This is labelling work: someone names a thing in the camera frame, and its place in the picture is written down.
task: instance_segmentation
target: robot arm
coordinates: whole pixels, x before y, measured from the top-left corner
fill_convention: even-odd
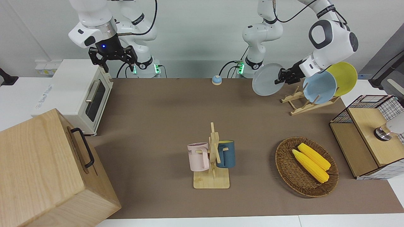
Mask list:
[[[133,46],[129,45],[123,48],[118,35],[133,35],[136,29],[144,27],[150,28],[151,25],[143,23],[144,15],[136,15],[128,4],[134,0],[112,0],[120,1],[121,12],[131,21],[131,25],[124,27],[129,33],[118,34],[122,26],[118,29],[111,11],[107,7],[107,0],[69,0],[72,7],[76,10],[80,22],[69,32],[69,38],[82,48],[90,47],[88,54],[94,65],[100,65],[108,72],[107,60],[121,60],[129,64],[130,69],[134,70],[137,63],[137,55]],[[156,38],[155,31],[148,29],[140,39],[153,40]]]
[[[340,22],[335,7],[328,0],[298,0],[316,13],[319,21],[309,31],[310,42],[315,50],[289,69],[279,72],[275,84],[293,84],[301,78],[310,77],[351,56],[358,49],[358,39],[349,27]]]
[[[283,33],[282,24],[275,18],[272,0],[259,0],[257,12],[263,22],[247,26],[243,30],[243,39],[248,44],[243,73],[247,78],[252,78],[262,66],[265,58],[265,46],[262,42],[277,40]]]
[[[120,1],[118,6],[121,14],[128,19],[128,21],[117,22],[118,34],[143,34],[119,36],[121,42],[133,46],[136,52],[137,62],[134,65],[135,70],[132,72],[135,77],[152,78],[160,72],[158,70],[159,61],[150,54],[149,47],[145,41],[156,39],[156,27],[145,18],[140,7],[137,6],[136,0]]]

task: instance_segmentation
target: wooden base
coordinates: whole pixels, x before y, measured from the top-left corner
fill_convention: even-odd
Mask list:
[[[326,103],[323,103],[323,104],[313,104],[313,103],[305,104],[301,108],[296,108],[296,109],[292,110],[290,112],[290,115],[293,116],[293,115],[305,113],[305,112],[308,112],[308,111],[311,111],[311,110],[314,110],[314,109],[318,109],[318,108],[321,108],[321,107],[325,107],[325,106],[334,104],[339,99],[339,97],[340,96],[334,97],[330,101],[328,101]]]
[[[196,189],[227,189],[229,187],[228,168],[218,168],[215,163],[211,163],[209,170],[194,172],[194,188]]]
[[[302,107],[296,108],[295,105],[292,103],[292,101],[305,97],[303,92],[298,91],[298,90],[299,90],[299,86],[297,86],[297,88],[293,94],[286,96],[284,99],[280,100],[281,103],[288,102],[290,104],[290,106],[293,108],[293,110],[290,112],[290,115],[292,115],[292,116],[334,104],[340,98],[340,96],[334,96],[330,101],[328,101],[326,103],[314,104],[314,102],[316,102],[316,100],[320,97],[320,96],[317,96],[316,99],[313,101],[313,103],[311,103],[309,100],[307,100],[306,103]]]

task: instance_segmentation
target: woven basket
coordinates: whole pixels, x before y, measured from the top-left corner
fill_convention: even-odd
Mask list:
[[[327,161],[331,167],[327,170],[330,178],[324,183],[318,182],[295,158],[292,149],[305,143]],[[321,197],[331,193],[338,183],[338,168],[331,155],[319,144],[305,137],[291,137],[282,141],[275,153],[276,168],[280,176],[293,190],[308,197]]]

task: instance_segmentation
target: mug rack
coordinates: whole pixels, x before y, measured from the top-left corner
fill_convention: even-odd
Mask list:
[[[303,90],[307,87],[309,83],[306,83],[306,85],[303,87]],[[322,104],[315,104],[315,102],[320,98],[320,95],[318,95],[313,102],[310,102],[310,100],[307,100],[306,103],[299,107],[296,108],[296,106],[292,103],[293,100],[298,100],[298,99],[302,99],[305,98],[303,91],[299,91],[299,86],[297,86],[297,88],[295,89],[295,92],[289,96],[285,96],[285,98],[281,99],[281,103],[286,103],[288,102],[290,104],[290,106],[293,108],[293,110],[290,112],[290,115],[297,115],[297,114],[301,114],[301,113],[305,113],[314,109],[318,109],[321,107],[325,107],[331,104],[334,104],[339,98],[340,96],[334,96],[332,99],[330,99],[328,102],[326,103],[322,103]]]
[[[221,163],[219,151],[219,133],[215,132],[213,122],[210,123],[209,137],[209,161],[208,170],[194,172],[194,188],[196,189],[227,189],[230,187],[229,169],[216,167],[216,162]]]

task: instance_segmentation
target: wall socket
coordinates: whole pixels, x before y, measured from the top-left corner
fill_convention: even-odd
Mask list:
[[[35,70],[41,76],[52,77],[62,61],[35,61]]]

